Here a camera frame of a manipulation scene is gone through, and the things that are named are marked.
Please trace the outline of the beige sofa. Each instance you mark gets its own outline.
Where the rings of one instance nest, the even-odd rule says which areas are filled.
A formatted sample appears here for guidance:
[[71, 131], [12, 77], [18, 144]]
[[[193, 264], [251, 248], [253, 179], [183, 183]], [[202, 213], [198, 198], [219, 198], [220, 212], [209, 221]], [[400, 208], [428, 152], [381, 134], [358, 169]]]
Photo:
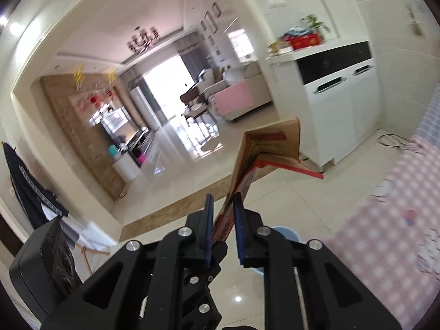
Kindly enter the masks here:
[[222, 80], [205, 88], [203, 96], [208, 107], [229, 122], [272, 102], [257, 61], [224, 71]]

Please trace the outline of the light blue plastic bucket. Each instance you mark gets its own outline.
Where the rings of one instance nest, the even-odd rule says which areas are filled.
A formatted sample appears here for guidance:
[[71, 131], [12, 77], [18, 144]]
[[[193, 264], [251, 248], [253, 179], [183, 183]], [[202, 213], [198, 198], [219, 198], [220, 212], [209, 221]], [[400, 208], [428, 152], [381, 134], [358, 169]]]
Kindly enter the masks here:
[[[284, 226], [274, 226], [272, 227], [272, 229], [276, 230], [277, 232], [279, 232], [280, 234], [282, 234], [287, 240], [289, 241], [296, 241], [301, 243], [302, 240], [299, 236], [299, 234], [297, 234], [296, 231], [294, 231], [293, 229], [289, 228], [289, 227], [284, 227]], [[254, 268], [253, 271], [260, 275], [263, 276], [264, 275], [264, 270], [262, 267], [260, 268]]]

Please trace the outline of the television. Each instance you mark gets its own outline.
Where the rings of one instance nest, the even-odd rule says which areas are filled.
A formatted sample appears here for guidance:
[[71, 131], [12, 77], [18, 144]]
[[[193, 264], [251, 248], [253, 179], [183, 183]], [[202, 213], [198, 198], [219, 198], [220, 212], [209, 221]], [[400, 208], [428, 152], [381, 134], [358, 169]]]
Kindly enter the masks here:
[[126, 147], [140, 133], [139, 127], [124, 107], [104, 112], [101, 125], [118, 148]]

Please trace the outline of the white cylindrical bin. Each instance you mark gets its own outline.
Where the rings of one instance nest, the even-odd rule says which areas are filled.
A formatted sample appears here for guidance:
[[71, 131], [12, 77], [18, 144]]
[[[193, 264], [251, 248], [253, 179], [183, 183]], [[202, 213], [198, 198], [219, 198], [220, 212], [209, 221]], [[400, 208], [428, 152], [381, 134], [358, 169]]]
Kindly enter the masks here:
[[126, 183], [135, 180], [139, 175], [139, 166], [130, 155], [125, 154], [119, 160], [115, 161], [112, 166]]

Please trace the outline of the pink blanket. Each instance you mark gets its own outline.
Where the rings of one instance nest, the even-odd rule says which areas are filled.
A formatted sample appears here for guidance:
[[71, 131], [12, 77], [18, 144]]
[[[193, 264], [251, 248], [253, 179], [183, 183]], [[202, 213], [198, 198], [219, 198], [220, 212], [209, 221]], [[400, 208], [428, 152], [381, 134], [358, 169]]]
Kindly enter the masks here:
[[213, 95], [214, 107], [220, 116], [248, 108], [253, 102], [247, 81], [233, 84]]

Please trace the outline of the white sideboard cabinet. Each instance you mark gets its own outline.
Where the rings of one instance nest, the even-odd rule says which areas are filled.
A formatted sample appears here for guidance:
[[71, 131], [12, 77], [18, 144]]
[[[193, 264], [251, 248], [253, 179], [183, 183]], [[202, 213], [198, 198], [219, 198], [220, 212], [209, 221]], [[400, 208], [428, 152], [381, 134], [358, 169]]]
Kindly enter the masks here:
[[300, 152], [335, 165], [377, 129], [380, 86], [368, 40], [333, 41], [268, 58], [283, 119], [301, 123]]

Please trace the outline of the red gift box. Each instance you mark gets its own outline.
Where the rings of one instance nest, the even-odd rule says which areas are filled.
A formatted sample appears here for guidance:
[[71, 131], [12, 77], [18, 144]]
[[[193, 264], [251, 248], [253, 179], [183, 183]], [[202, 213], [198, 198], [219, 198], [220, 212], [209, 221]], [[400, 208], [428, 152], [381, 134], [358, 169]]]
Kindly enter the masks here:
[[298, 37], [289, 37], [291, 47], [296, 51], [304, 48], [321, 45], [319, 34], [306, 34]]

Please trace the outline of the pink and purple checkered tablecloth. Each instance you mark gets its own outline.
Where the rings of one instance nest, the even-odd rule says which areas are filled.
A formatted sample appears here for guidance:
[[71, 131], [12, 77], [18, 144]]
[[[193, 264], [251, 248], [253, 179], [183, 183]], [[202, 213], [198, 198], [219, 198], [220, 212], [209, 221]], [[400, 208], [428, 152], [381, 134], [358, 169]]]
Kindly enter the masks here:
[[328, 247], [403, 329], [415, 329], [439, 310], [439, 92], [409, 139], [392, 144], [384, 134], [377, 148], [398, 160]]

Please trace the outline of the dark wooden chair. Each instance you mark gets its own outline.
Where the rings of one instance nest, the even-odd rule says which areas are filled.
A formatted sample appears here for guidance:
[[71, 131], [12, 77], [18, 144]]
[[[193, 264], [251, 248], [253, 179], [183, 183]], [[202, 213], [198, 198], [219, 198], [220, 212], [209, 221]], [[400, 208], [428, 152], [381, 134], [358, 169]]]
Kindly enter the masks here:
[[185, 105], [185, 110], [182, 116], [186, 122], [193, 119], [195, 122], [198, 117], [203, 116], [206, 112], [209, 113], [207, 101], [203, 94], [199, 92], [196, 85], [188, 89], [180, 96], [180, 101]]

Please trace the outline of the black chandelier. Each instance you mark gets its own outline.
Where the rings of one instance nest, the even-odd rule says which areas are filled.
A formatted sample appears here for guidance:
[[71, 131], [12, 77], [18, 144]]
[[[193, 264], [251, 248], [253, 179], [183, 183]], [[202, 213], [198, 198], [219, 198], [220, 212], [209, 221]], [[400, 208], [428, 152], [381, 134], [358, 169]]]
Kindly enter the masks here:
[[134, 32], [135, 34], [131, 37], [131, 40], [127, 42], [128, 49], [133, 54], [141, 54], [144, 51], [147, 51], [160, 39], [159, 31], [155, 27], [146, 30], [137, 26], [134, 29]]

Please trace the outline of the red brown cardboard box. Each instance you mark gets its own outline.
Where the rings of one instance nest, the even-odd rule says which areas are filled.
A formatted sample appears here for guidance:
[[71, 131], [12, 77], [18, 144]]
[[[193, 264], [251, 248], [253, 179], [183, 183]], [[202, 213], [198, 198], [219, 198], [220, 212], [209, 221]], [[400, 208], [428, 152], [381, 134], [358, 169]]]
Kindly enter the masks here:
[[213, 240], [224, 241], [234, 225], [233, 196], [244, 200], [258, 168], [271, 166], [320, 180], [324, 175], [300, 160], [301, 122], [293, 117], [244, 132], [225, 202], [213, 224]]

